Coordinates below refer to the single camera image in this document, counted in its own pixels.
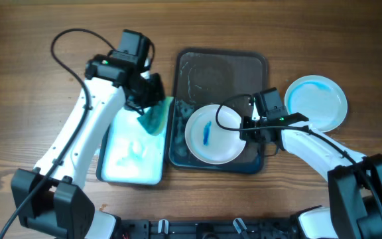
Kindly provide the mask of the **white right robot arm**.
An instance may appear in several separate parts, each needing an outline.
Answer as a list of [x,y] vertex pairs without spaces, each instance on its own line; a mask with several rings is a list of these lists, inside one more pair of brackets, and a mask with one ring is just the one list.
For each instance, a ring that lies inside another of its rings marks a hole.
[[382,238],[382,154],[366,156],[317,130],[300,113],[288,114],[276,88],[257,92],[249,103],[259,119],[245,116],[240,138],[302,159],[328,183],[328,207],[297,216],[303,238]]

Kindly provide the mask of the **white plate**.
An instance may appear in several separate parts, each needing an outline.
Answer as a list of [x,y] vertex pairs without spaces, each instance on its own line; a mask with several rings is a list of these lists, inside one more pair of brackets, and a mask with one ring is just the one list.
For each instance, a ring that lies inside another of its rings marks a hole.
[[185,127],[185,141],[190,152],[200,161],[211,165],[229,163],[238,157],[246,142],[238,131],[223,129],[240,126],[241,117],[233,109],[217,104],[196,110]]
[[325,76],[307,75],[295,80],[286,90],[284,101],[289,114],[306,116],[321,132],[336,129],[348,114],[344,91]]

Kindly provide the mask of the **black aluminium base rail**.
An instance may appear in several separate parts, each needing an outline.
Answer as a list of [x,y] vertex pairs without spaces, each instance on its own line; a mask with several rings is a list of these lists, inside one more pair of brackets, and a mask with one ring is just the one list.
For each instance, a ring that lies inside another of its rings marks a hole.
[[298,226],[289,218],[259,220],[174,221],[124,220],[123,238],[130,239],[293,239]]

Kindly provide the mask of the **dark brown serving tray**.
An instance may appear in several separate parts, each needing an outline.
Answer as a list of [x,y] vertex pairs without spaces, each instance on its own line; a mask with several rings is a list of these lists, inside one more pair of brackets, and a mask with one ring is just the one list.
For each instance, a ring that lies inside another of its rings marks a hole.
[[257,52],[186,48],[176,61],[173,100],[168,115],[164,159],[178,169],[255,174],[264,166],[265,148],[247,143],[243,152],[229,163],[210,165],[189,151],[185,127],[199,108],[219,104],[238,94],[266,89],[268,62]]

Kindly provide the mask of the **green scrubbing sponge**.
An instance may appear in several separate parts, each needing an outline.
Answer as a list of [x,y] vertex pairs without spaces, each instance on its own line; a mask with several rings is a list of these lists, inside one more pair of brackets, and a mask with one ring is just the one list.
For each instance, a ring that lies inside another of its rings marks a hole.
[[151,106],[142,116],[137,118],[143,129],[149,134],[156,136],[162,132],[168,119],[170,105],[173,97],[167,96],[155,106]]

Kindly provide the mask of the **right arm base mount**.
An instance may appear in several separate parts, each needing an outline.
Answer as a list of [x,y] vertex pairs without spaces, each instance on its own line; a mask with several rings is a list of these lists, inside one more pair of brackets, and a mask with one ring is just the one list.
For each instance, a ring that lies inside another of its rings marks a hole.
[[315,206],[299,211],[292,216],[292,221],[297,228],[297,238],[338,239],[328,207]]

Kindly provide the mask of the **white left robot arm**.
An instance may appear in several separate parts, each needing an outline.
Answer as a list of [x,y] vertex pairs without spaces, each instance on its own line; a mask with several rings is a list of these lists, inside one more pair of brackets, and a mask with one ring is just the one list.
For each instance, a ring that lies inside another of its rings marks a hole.
[[78,78],[80,97],[52,147],[32,170],[15,171],[11,220],[55,238],[128,236],[121,219],[97,211],[83,187],[94,152],[120,110],[137,112],[148,135],[163,131],[169,104],[159,74],[151,73],[154,58],[148,37],[125,30],[118,47],[86,64]]

